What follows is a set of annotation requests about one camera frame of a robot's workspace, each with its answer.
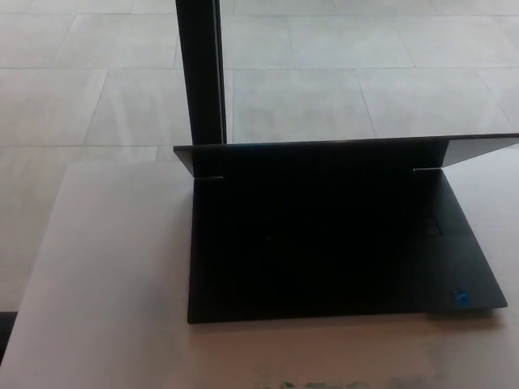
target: blue sticker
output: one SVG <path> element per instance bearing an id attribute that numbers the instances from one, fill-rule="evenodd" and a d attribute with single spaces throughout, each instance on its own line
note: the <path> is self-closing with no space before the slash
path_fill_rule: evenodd
<path id="1" fill-rule="evenodd" d="M 469 294 L 465 290 L 453 290 L 453 297 L 459 306 L 468 306 L 470 304 Z"/>

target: black laptop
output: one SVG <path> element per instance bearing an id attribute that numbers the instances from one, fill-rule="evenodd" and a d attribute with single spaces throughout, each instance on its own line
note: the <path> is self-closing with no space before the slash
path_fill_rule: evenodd
<path id="1" fill-rule="evenodd" d="M 516 137 L 175 147 L 195 178 L 188 322 L 505 307 L 442 167 Z"/>

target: black pole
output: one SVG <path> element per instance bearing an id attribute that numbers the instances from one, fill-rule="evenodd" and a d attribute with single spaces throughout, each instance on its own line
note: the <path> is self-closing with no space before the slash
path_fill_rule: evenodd
<path id="1" fill-rule="evenodd" d="M 176 0 L 193 144 L 227 143 L 220 0 Z"/>

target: tiled floor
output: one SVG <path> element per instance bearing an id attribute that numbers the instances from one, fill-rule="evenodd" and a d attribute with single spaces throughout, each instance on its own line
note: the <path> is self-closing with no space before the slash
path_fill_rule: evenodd
<path id="1" fill-rule="evenodd" d="M 229 138 L 519 130 L 517 0 L 221 0 Z M 191 141 L 174 0 L 0 0 L 0 310 L 66 166 Z"/>

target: grout line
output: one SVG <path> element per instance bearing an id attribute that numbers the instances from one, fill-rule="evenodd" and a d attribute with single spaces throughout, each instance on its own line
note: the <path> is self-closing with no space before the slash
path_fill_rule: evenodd
<path id="1" fill-rule="evenodd" d="M 176 15 L 176 12 L 156 12 L 156 13 L 134 13 L 134 12 L 3 12 L 0 15 L 27 15 L 27 16 L 48 16 L 48 15 L 130 15 L 130 16 L 161 16 L 161 15 Z M 518 17 L 519 13 L 516 14 L 427 14 L 427 13 L 417 13 L 417 14 L 405 14 L 405 15 L 394 15 L 394 14 L 369 14 L 369 13 L 350 13 L 350 14 L 342 14 L 342 13 L 333 13 L 333 14 L 308 14 L 308 15 L 291 15 L 291 14 L 264 14 L 264 15 L 245 15 L 245 14 L 225 14 L 222 13 L 223 16 L 231 16 L 235 18 L 272 18 L 272 17 L 290 17 L 290 18 L 321 18 L 321 17 L 362 17 L 362 18 L 387 18 L 387 19 L 402 19 L 402 18 L 492 18 L 492 17 L 504 17 L 504 18 L 513 18 Z"/>
<path id="2" fill-rule="evenodd" d="M 440 13 L 440 11 L 438 10 L 438 8 L 436 7 L 436 5 L 435 5 L 435 3 L 434 3 L 433 1 L 431 1 L 431 0 L 427 0 L 427 3 L 431 6 L 431 8 L 432 8 L 433 10 L 435 10 L 434 15 L 437 15 L 437 16 L 444 16 L 444 15 L 442 15 L 442 14 Z"/>
<path id="3" fill-rule="evenodd" d="M 490 89 L 490 87 L 488 86 L 487 82 L 485 81 L 485 79 L 483 78 L 483 76 L 481 75 L 481 73 L 479 72 L 479 69 L 478 68 L 474 68 L 475 72 L 478 74 L 478 77 L 482 80 L 482 82 L 485 84 L 485 87 L 487 87 L 487 90 L 488 92 L 491 94 L 492 98 L 494 99 L 495 103 L 497 104 L 498 107 L 500 107 L 501 109 L 501 112 L 503 113 L 503 115 L 506 117 L 506 119 L 508 120 L 508 122 L 510 123 L 510 126 L 512 126 L 512 128 L 514 130 L 516 130 L 516 127 L 514 126 L 514 124 L 512 123 L 512 120 L 510 120 L 510 118 L 508 117 L 508 115 L 506 114 L 505 110 L 503 109 L 503 106 L 499 103 L 499 101 L 497 100 L 497 97 L 495 96 L 494 92 Z"/>
<path id="4" fill-rule="evenodd" d="M 362 99 L 364 100 L 364 106 L 366 107 L 367 116 L 370 118 L 371 128 L 373 129 L 373 133 L 376 138 L 379 138 L 379 133 L 376 131 L 375 124 L 373 123 L 373 118 L 371 117 L 370 109 L 367 106 L 366 97 L 364 96 L 364 89 L 362 88 L 362 83 L 360 82 L 360 78 L 358 77 L 357 71 L 355 71 L 355 78 L 357 79 L 358 87 L 360 88 L 360 93 L 362 95 Z"/>
<path id="5" fill-rule="evenodd" d="M 516 48 L 516 51 L 519 52 L 519 46 L 516 45 L 514 40 L 506 33 L 504 28 L 501 27 L 501 24 L 498 23 L 497 20 L 495 20 L 495 16 L 493 16 L 491 19 L 492 23 L 503 33 L 504 36 L 506 36 L 506 39 L 508 39 L 508 41 L 513 45 L 513 47 Z"/>
<path id="6" fill-rule="evenodd" d="M 272 68 L 224 68 L 224 71 L 382 71 L 382 70 L 411 70 L 411 69 L 437 69 L 437 70 L 455 70 L 455 69 L 519 69 L 519 64 L 515 66 L 385 66 L 385 67 L 280 67 Z M 183 71 L 182 68 L 170 67 L 112 67 L 112 71 Z M 105 71 L 107 67 L 1 67 L 0 71 Z"/>
<path id="7" fill-rule="evenodd" d="M 177 63 L 178 49 L 182 50 L 182 48 L 180 47 L 180 32 L 177 32 L 177 39 L 175 40 L 175 55 L 173 56 L 173 66 L 171 67 L 171 69 L 175 69 L 175 63 Z"/>
<path id="8" fill-rule="evenodd" d="M 54 53 L 52 59 L 50 60 L 49 67 L 54 68 L 54 61 L 56 61 L 56 58 L 58 57 L 59 51 L 61 50 L 63 43 L 65 42 L 65 39 L 68 37 L 68 34 L 71 32 L 72 25 L 75 22 L 75 16 L 72 17 L 71 24 L 69 24 L 68 29 L 66 30 L 65 34 L 63 34 L 62 40 L 59 42 L 58 48 L 56 49 L 56 52 Z"/>
<path id="9" fill-rule="evenodd" d="M 517 66 L 394 66 L 394 67 L 316 67 L 316 68 L 281 68 L 281 69 L 225 69 L 226 71 L 411 71 L 411 70 L 463 70 L 463 69 L 519 69 Z"/>
<path id="10" fill-rule="evenodd" d="M 0 15 L 27 15 L 27 16 L 65 16 L 65 15 L 74 15 L 74 16 L 161 16 L 161 15 L 176 15 L 176 12 L 159 12 L 159 13 L 133 13 L 133 12 L 11 12 Z"/>
<path id="11" fill-rule="evenodd" d="M 82 145 L 84 145 L 84 143 L 87 141 L 88 133 L 90 132 L 90 128 L 92 127 L 92 122 L 94 120 L 94 117 L 96 116 L 97 109 L 99 108 L 99 102 L 101 101 L 103 92 L 105 91 L 106 81 L 108 80 L 110 72 L 111 72 L 111 69 L 108 69 L 108 71 L 106 72 L 105 81 L 103 81 L 103 86 L 101 87 L 101 91 L 99 92 L 99 96 L 97 97 L 96 108 L 94 108 L 94 110 L 92 112 L 92 116 L 90 117 L 90 122 L 88 123 L 87 132 L 84 134 L 83 142 L 81 142 Z"/>
<path id="12" fill-rule="evenodd" d="M 416 68 L 416 62 L 413 60 L 413 57 L 411 57 L 411 52 L 409 51 L 409 47 L 407 47 L 407 45 L 405 44 L 405 40 L 402 37 L 400 30 L 397 27 L 392 27 L 392 29 L 395 30 L 395 32 L 397 33 L 398 37 L 400 38 L 400 41 L 404 45 L 404 48 L 405 48 L 405 51 L 407 52 L 407 56 L 409 57 L 409 60 L 413 64 L 413 67 Z"/>
<path id="13" fill-rule="evenodd" d="M 133 9 L 135 8 L 135 4 L 137 3 L 137 0 L 133 0 L 130 8 L 130 13 L 133 15 Z"/>
<path id="14" fill-rule="evenodd" d="M 96 147 L 96 148 L 118 148 L 118 147 L 173 147 L 173 144 L 145 144 L 145 145 L 138 145 L 138 144 L 33 144 L 33 145 L 0 145 L 0 149 L 6 149 L 6 148 L 89 148 L 89 147 Z"/>
<path id="15" fill-rule="evenodd" d="M 336 14 L 337 15 L 342 15 L 341 12 L 339 12 L 339 8 L 337 7 L 336 0 L 332 0 L 332 4 L 333 4 L 333 9 L 335 10 Z"/>
<path id="16" fill-rule="evenodd" d="M 34 4 L 36 0 L 32 0 L 29 2 L 29 4 L 25 7 L 25 10 L 22 12 L 23 15 L 30 15 L 28 12 L 31 9 L 32 4 Z"/>

